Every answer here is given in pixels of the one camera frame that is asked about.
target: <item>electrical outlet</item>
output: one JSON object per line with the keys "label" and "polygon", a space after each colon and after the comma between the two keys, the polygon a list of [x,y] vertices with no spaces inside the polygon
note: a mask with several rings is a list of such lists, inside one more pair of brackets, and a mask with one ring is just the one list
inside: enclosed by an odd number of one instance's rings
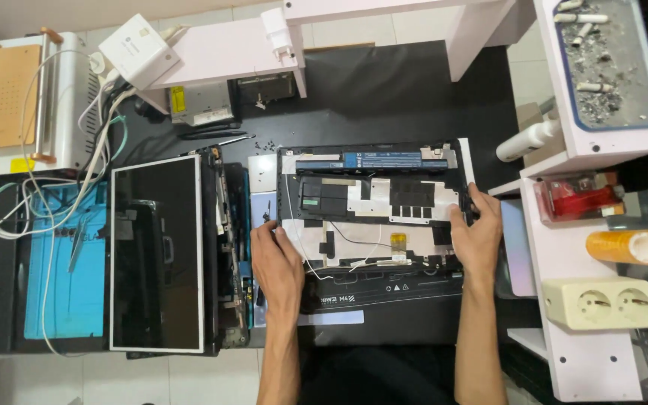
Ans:
{"label": "electrical outlet", "polygon": [[546,317],[573,330],[648,328],[648,282],[565,278],[541,284]]}

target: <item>blue silicone mat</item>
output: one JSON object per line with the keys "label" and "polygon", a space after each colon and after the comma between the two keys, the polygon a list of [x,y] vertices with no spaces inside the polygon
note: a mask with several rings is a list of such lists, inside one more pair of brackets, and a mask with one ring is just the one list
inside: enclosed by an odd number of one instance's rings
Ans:
{"label": "blue silicone mat", "polygon": [[[77,197],[76,184],[43,187],[47,203],[56,212],[62,203],[70,205]],[[34,194],[32,206],[39,213],[46,209]],[[65,215],[55,217],[57,223]],[[73,233],[79,221],[85,228],[84,242],[69,272]],[[76,212],[55,230],[54,258],[49,277],[45,311],[47,337],[72,338],[102,336],[104,317],[104,227],[107,222],[107,182],[100,181],[81,201]],[[38,218],[32,228],[51,227],[49,217]],[[52,233],[31,235],[31,258],[27,288],[27,312],[24,321],[25,339],[44,339],[42,333],[42,301],[44,298]]]}

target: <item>cigarette butt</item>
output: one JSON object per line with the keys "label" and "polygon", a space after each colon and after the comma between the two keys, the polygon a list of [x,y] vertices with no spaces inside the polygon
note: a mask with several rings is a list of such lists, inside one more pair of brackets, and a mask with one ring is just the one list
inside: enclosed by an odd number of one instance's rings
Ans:
{"label": "cigarette butt", "polygon": [[610,84],[597,84],[597,83],[579,83],[577,84],[578,92],[592,92],[592,93],[611,93],[614,86]]}
{"label": "cigarette butt", "polygon": [[594,23],[604,24],[609,22],[609,17],[603,14],[565,14],[553,16],[555,23]]}
{"label": "cigarette butt", "polygon": [[559,6],[556,9],[558,11],[565,12],[567,10],[578,9],[583,4],[584,4],[584,0],[569,0],[559,4]]}
{"label": "cigarette butt", "polygon": [[589,32],[592,30],[592,27],[594,27],[594,24],[592,24],[591,22],[584,24],[584,27],[582,27],[582,29],[579,31],[577,37],[574,38],[574,41],[571,42],[571,46],[575,48],[579,48],[582,44],[582,41],[584,41],[584,37],[589,35]]}

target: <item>white power adapter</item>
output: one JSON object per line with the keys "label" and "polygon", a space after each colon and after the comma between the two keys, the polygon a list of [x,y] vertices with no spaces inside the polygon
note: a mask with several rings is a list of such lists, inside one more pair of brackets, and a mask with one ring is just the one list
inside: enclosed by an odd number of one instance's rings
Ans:
{"label": "white power adapter", "polygon": [[179,62],[176,52],[141,14],[133,16],[99,44],[99,50],[139,90],[145,90]]}

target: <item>black desk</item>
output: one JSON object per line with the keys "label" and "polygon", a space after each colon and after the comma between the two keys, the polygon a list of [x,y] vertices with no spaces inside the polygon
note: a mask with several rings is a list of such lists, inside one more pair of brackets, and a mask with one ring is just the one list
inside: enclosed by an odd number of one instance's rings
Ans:
{"label": "black desk", "polygon": [[[459,83],[449,81],[443,41],[353,48],[307,56],[306,99],[245,106],[242,129],[255,140],[223,147],[226,162],[264,152],[254,141],[282,146],[341,145],[468,138],[481,189],[518,178],[520,163],[503,163],[496,146],[518,132],[509,63],[504,47],[486,48]],[[117,166],[165,159],[211,141],[179,141],[190,131],[169,122],[147,124],[122,107],[129,141]],[[365,309],[365,323],[300,328],[300,340],[316,345],[451,344],[456,341],[460,298],[414,300]],[[541,327],[535,300],[497,300],[499,336],[506,328]],[[252,329],[252,347],[264,345]]]}

